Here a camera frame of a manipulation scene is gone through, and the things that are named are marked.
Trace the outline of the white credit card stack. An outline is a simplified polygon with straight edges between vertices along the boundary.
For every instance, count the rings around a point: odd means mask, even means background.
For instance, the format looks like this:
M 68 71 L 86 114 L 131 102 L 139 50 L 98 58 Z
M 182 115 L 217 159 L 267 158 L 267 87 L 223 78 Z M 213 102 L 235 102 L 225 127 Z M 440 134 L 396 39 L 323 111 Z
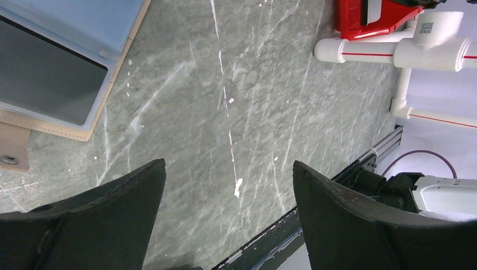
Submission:
M 375 23 L 381 18 L 382 0 L 361 0 L 361 25 Z

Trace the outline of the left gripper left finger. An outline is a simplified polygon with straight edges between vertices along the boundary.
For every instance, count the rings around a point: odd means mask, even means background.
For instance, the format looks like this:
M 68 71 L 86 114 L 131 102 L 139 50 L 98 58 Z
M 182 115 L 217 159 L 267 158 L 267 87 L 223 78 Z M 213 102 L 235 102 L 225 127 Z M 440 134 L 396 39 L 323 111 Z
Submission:
M 67 199 L 1 214 L 1 268 L 141 269 L 165 166 L 156 159 Z

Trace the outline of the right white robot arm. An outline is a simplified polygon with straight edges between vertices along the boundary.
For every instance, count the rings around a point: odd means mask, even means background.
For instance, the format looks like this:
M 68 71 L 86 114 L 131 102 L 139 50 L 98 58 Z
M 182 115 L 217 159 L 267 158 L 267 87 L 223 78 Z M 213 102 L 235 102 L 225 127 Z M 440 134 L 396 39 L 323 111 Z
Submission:
M 350 189 L 410 213 L 454 222 L 476 221 L 476 180 L 399 173 L 389 179 L 359 173 Z

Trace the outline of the black VIP credit card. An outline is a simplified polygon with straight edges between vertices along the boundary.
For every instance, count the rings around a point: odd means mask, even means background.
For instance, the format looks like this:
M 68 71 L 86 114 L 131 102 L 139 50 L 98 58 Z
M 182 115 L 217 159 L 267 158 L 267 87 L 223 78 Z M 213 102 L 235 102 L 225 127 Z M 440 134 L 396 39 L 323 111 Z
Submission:
M 83 126 L 108 69 L 1 17 L 1 108 Z

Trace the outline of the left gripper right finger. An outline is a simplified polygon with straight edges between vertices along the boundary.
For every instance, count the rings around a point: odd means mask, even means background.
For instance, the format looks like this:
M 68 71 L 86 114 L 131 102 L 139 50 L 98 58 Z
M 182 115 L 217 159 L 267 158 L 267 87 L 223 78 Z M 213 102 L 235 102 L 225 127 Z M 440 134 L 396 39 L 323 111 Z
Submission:
M 293 188 L 312 269 L 475 269 L 476 222 L 384 205 L 301 161 Z

